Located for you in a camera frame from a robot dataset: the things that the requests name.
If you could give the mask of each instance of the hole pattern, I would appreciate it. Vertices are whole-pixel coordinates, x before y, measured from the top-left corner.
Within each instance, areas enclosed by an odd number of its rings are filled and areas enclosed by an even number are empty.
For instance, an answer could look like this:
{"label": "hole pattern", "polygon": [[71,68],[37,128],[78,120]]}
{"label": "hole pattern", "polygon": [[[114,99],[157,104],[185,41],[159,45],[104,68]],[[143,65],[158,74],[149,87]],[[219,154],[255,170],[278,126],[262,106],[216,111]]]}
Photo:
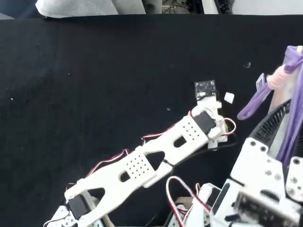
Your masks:
{"label": "hole pattern", "polygon": [[127,172],[129,173],[130,177],[139,179],[147,174],[150,171],[150,166],[146,165],[146,162],[148,162],[148,160],[143,158],[141,155],[138,155],[130,160],[129,164],[132,163],[132,165],[126,165]]}
{"label": "hole pattern", "polygon": [[195,141],[201,136],[201,129],[197,124],[188,119],[185,123],[183,123],[183,136],[186,141]]}

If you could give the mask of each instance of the pink object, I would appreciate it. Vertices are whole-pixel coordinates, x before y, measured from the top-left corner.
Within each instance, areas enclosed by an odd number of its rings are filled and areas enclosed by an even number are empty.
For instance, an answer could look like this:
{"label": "pink object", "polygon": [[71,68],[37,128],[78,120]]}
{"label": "pink object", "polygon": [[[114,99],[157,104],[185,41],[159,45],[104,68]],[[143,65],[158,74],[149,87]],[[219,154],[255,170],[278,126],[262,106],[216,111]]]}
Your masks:
{"label": "pink object", "polygon": [[273,75],[267,77],[267,83],[270,89],[276,90],[285,86],[287,79],[291,74],[284,72],[285,65],[276,69]]}

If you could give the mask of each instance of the red and white wire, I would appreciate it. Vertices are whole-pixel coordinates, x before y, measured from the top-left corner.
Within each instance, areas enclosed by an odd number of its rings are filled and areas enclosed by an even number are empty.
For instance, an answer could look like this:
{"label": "red and white wire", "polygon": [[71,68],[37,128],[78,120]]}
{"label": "red and white wire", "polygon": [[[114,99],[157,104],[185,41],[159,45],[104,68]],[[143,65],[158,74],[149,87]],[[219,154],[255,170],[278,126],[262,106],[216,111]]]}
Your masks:
{"label": "red and white wire", "polygon": [[191,204],[190,208],[188,209],[188,211],[187,211],[186,214],[184,215],[183,222],[186,221],[186,219],[187,219],[188,215],[190,214],[192,208],[193,208],[193,205]]}
{"label": "red and white wire", "polygon": [[172,208],[172,210],[173,210],[173,212],[174,212],[174,214],[175,214],[175,216],[176,216],[176,219],[177,219],[177,221],[178,221],[180,227],[184,227],[184,223],[183,223],[183,220],[182,220],[182,218],[181,218],[181,216],[180,216],[180,214],[179,214],[179,212],[178,212],[178,209],[177,209],[177,207],[176,207],[174,201],[172,200],[171,195],[170,195],[170,192],[169,192],[169,182],[170,182],[171,180],[177,180],[177,181],[179,181],[179,182],[181,183],[181,185],[189,192],[189,194],[190,194],[193,198],[195,198],[196,200],[198,200],[198,202],[203,206],[203,208],[204,208],[208,213],[210,212],[210,209],[207,207],[207,205],[206,205],[205,203],[203,203],[203,202],[197,197],[196,194],[193,193],[193,191],[189,188],[189,186],[188,186],[181,178],[179,178],[179,177],[177,177],[177,176],[171,176],[171,177],[169,177],[169,178],[167,179],[167,182],[166,182],[166,195],[167,195],[167,198],[168,198],[168,200],[169,200],[169,204],[170,204],[170,206],[171,206],[171,208]]}
{"label": "red and white wire", "polygon": [[222,121],[229,121],[233,124],[233,129],[231,131],[223,134],[223,136],[229,136],[229,135],[233,134],[236,131],[237,125],[236,125],[236,122],[233,119],[225,117],[225,118],[223,118]]}
{"label": "red and white wire", "polygon": [[[192,117],[192,114],[191,114],[191,110],[188,111],[188,115]],[[160,132],[160,133],[152,133],[152,134],[147,134],[145,136],[142,136],[141,139],[143,141],[143,145],[146,143],[146,140],[147,138],[153,138],[153,137],[158,137],[160,135],[162,135],[163,133],[167,132],[169,129],[171,129],[175,124],[173,124],[172,126],[170,126],[168,129],[166,129],[165,131],[163,132]]]}
{"label": "red and white wire", "polygon": [[[200,188],[201,188],[200,184],[199,184],[199,183],[196,183],[196,184],[195,184],[196,195],[199,194]],[[187,216],[189,215],[189,213],[191,212],[192,208],[193,208],[193,205],[191,205],[190,208],[187,210],[187,212],[186,212],[186,214],[185,214],[185,216],[184,216],[184,218],[183,218],[183,221],[186,220],[186,218],[187,218]]]}
{"label": "red and white wire", "polygon": [[90,172],[87,174],[86,177],[88,177],[89,175],[91,175],[91,174],[99,167],[99,165],[101,165],[102,163],[113,162],[113,161],[119,159],[120,157],[122,157],[122,155],[123,155],[124,153],[126,153],[127,155],[129,155],[129,150],[128,150],[128,149],[123,149],[121,153],[119,153],[119,154],[117,154],[117,155],[115,155],[115,156],[113,156],[113,157],[111,157],[111,158],[109,158],[109,159],[107,159],[107,160],[103,160],[103,161],[98,162],[98,163],[90,170]]}
{"label": "red and white wire", "polygon": [[199,183],[196,183],[196,184],[195,184],[195,189],[196,189],[196,195],[198,195],[198,194],[199,194],[199,191],[200,191],[200,189],[201,189],[201,186],[200,186]]}

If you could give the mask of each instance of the white fabric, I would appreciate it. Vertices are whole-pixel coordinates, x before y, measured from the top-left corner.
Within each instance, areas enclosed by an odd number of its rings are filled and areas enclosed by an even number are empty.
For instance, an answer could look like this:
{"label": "white fabric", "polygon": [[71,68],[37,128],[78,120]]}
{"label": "white fabric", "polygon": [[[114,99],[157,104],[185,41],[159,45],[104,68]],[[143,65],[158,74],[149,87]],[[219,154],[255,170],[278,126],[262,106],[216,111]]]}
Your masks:
{"label": "white fabric", "polygon": [[235,0],[233,14],[285,15],[303,14],[302,0]]}
{"label": "white fabric", "polygon": [[38,0],[36,8],[54,18],[145,14],[142,0]]}

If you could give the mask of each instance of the small white object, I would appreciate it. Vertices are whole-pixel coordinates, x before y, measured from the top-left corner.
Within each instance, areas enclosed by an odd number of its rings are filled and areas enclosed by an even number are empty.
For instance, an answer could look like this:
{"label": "small white object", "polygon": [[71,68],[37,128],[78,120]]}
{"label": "small white object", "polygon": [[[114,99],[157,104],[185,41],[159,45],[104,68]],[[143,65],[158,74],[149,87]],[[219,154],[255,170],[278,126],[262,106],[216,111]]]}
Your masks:
{"label": "small white object", "polygon": [[262,87],[263,85],[265,84],[265,76],[264,76],[264,73],[262,73],[257,81],[256,81],[256,89],[257,91],[260,89],[260,87]]}
{"label": "small white object", "polygon": [[226,92],[225,93],[225,96],[224,96],[224,100],[230,104],[233,103],[233,99],[235,98],[235,95],[233,93],[229,93],[229,92]]}

